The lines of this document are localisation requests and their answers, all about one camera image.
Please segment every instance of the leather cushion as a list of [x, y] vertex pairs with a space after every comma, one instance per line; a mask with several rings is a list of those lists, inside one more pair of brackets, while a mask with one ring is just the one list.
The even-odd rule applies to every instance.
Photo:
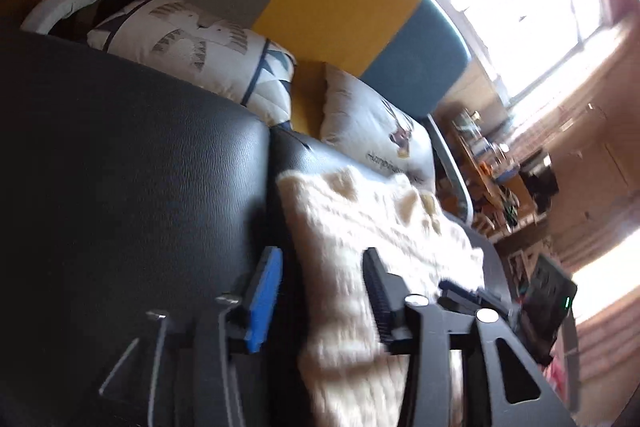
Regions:
[[[269, 131], [224, 98], [73, 42], [0, 28], [0, 64], [0, 424], [62, 425], [146, 311], [190, 321], [252, 271]], [[247, 371], [255, 425], [260, 370]]]

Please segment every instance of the black plastic mount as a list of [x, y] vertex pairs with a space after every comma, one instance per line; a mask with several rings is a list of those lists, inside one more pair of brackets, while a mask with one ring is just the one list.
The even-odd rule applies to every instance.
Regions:
[[[410, 355], [399, 427], [449, 425], [451, 349], [462, 352], [468, 427], [575, 427], [497, 311], [485, 308], [468, 315], [410, 295], [400, 277], [386, 273], [374, 248], [364, 252], [362, 269], [381, 342], [390, 353]], [[402, 331], [402, 337], [393, 331]]]

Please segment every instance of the white fluffy blanket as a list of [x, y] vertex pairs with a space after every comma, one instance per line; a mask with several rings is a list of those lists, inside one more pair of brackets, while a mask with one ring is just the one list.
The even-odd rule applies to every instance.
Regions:
[[472, 249], [437, 199], [418, 192], [404, 174], [382, 183], [352, 168], [314, 176], [290, 171], [278, 187], [309, 305], [309, 336], [298, 365], [316, 424], [395, 427], [407, 359], [389, 356], [378, 341], [362, 252], [376, 247], [412, 293], [433, 298], [440, 279], [482, 286], [482, 251]]

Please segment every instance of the brown curtain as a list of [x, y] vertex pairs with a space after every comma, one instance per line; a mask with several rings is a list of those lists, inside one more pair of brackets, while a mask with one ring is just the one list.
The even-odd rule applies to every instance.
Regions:
[[605, 317], [577, 327], [580, 381], [596, 378], [640, 350], [640, 291], [613, 304]]
[[570, 273], [619, 245], [640, 228], [640, 190], [614, 202], [595, 219], [552, 234], [554, 252]]

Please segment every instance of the pillow with deer print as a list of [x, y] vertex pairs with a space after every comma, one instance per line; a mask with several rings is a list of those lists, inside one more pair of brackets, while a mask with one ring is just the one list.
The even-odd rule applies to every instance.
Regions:
[[269, 126], [290, 125], [294, 57], [185, 1], [137, 0], [91, 30], [87, 41], [241, 103]]
[[427, 130], [355, 76], [325, 65], [321, 140], [386, 176], [404, 172], [415, 187], [435, 191]]

